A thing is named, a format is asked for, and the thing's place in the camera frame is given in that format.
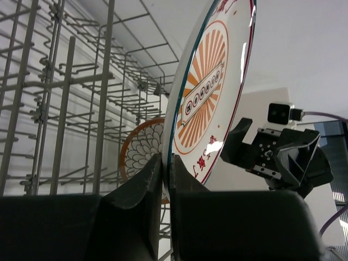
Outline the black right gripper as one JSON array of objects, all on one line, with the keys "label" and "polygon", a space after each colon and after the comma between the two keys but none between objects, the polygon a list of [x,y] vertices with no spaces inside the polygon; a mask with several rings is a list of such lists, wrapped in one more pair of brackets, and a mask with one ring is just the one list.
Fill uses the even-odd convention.
[{"label": "black right gripper", "polygon": [[252,144],[243,143],[252,122],[243,117],[228,133],[220,153],[224,162],[263,177],[270,190],[291,190],[301,197],[333,181],[318,131],[259,128]]}]

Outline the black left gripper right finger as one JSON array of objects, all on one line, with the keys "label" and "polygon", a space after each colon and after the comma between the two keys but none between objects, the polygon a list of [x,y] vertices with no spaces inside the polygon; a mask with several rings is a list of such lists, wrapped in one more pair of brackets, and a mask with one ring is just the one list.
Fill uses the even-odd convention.
[{"label": "black left gripper right finger", "polygon": [[176,260],[323,260],[305,201],[292,191],[210,191],[171,159]]}]

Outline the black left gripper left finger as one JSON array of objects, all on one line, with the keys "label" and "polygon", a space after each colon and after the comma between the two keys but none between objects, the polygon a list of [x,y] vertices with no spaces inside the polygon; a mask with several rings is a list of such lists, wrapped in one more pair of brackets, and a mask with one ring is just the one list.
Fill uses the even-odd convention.
[{"label": "black left gripper left finger", "polygon": [[158,153],[126,183],[101,198],[87,260],[157,260],[161,197]]}]

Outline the floral bowl front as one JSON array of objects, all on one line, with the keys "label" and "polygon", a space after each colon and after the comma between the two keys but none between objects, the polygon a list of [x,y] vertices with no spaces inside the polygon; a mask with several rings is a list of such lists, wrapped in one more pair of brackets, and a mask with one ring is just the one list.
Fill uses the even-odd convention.
[{"label": "floral bowl front", "polygon": [[164,118],[150,119],[137,126],[125,139],[119,155],[119,169],[126,182],[163,149]]}]

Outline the orange sunburst white plate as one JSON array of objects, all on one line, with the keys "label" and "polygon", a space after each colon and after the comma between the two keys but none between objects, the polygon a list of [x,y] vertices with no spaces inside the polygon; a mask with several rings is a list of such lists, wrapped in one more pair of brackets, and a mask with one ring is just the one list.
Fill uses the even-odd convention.
[{"label": "orange sunburst white plate", "polygon": [[209,1],[174,76],[166,108],[162,161],[179,156],[200,183],[209,178],[243,90],[256,22],[256,1]]}]

